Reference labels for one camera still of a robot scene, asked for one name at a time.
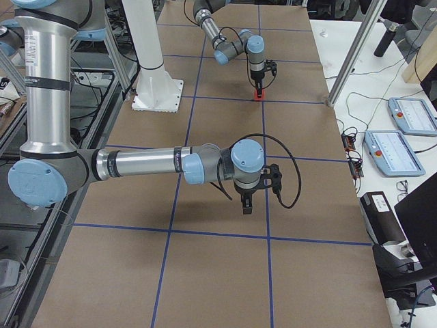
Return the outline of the eyeglasses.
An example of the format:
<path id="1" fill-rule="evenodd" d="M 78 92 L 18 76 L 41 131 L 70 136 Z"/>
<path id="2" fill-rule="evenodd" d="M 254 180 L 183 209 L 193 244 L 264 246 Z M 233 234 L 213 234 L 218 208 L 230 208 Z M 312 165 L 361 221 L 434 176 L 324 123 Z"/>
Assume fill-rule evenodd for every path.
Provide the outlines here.
<path id="1" fill-rule="evenodd" d="M 407 180 L 400 180 L 396 182 L 396 188 L 399 191 L 397 201 L 400 202 L 408 195 L 409 184 Z"/>

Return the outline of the black bottle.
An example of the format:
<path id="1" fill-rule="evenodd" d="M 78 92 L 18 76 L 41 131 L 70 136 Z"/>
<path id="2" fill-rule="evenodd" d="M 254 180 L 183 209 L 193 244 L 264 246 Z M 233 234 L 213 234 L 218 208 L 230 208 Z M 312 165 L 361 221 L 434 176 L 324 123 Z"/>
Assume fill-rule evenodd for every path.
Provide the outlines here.
<path id="1" fill-rule="evenodd" d="M 390 43 L 393 41 L 395 34 L 397 33 L 398 28 L 399 28 L 399 23 L 396 23 L 396 22 L 391 23 L 389 28 L 385 31 L 380 42 L 378 43 L 375 51 L 373 52 L 373 54 L 376 57 L 383 57 L 384 56 Z"/>

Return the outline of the white central pedestal column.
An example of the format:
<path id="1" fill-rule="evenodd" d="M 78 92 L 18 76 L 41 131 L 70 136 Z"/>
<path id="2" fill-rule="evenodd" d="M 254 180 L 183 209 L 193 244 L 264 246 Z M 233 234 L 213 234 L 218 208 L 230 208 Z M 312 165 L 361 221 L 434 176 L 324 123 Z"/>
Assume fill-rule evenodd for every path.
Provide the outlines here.
<path id="1" fill-rule="evenodd" d="M 175 113 L 184 82 L 165 69 L 152 2 L 125 1 L 124 9 L 140 66 L 132 108 Z"/>

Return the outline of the black power adapter box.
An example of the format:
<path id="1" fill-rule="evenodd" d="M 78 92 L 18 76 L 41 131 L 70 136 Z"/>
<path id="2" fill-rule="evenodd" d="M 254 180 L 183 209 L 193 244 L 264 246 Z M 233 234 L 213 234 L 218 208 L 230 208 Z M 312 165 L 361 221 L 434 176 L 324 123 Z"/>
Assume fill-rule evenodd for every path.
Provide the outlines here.
<path id="1" fill-rule="evenodd" d="M 366 229 L 376 244 L 397 245 L 406 241 L 383 191 L 365 193 L 360 203 Z"/>

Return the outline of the far blue teach pendant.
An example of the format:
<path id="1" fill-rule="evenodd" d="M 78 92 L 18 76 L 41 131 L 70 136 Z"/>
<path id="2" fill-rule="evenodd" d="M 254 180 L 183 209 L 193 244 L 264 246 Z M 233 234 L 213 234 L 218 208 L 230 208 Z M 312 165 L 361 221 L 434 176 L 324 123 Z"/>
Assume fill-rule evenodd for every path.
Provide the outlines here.
<path id="1" fill-rule="evenodd" d="M 436 118 L 423 99 L 390 98 L 389 109 L 394 122 L 403 133 L 436 136 Z"/>

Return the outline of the blue teach pendant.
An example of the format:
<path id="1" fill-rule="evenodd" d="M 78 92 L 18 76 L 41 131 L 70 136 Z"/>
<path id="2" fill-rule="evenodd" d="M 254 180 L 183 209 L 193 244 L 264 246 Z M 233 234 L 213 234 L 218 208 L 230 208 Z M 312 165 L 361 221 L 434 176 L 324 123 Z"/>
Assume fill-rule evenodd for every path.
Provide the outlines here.
<path id="1" fill-rule="evenodd" d="M 436 118 L 423 99 L 390 98 L 389 109 L 394 122 L 403 133 L 436 136 Z"/>
<path id="2" fill-rule="evenodd" d="M 364 142 L 384 176 L 417 177 L 425 174 L 424 167 L 401 131 L 366 131 Z"/>

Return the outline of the near blue teach pendant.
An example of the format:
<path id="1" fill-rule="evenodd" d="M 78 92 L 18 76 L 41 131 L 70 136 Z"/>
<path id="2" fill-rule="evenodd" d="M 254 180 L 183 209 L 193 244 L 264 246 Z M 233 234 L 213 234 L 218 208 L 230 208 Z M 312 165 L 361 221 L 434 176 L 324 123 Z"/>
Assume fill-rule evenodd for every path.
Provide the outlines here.
<path id="1" fill-rule="evenodd" d="M 384 176 L 417 177 L 425 174 L 424 167 L 401 131 L 366 131 L 364 142 Z"/>

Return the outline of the aluminium frame post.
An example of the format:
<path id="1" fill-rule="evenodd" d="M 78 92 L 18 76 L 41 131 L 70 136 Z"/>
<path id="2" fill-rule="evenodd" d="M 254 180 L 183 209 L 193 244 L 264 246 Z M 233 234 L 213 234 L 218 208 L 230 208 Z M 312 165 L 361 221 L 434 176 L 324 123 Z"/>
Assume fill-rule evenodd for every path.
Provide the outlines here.
<path id="1" fill-rule="evenodd" d="M 343 88 L 346 86 L 349 76 L 352 74 L 352 69 L 354 68 L 354 65 L 386 3 L 387 0 L 371 1 L 364 20 L 356 33 L 342 67 L 335 79 L 331 91 L 329 92 L 328 98 L 326 99 L 326 104 L 329 107 L 335 106 Z"/>

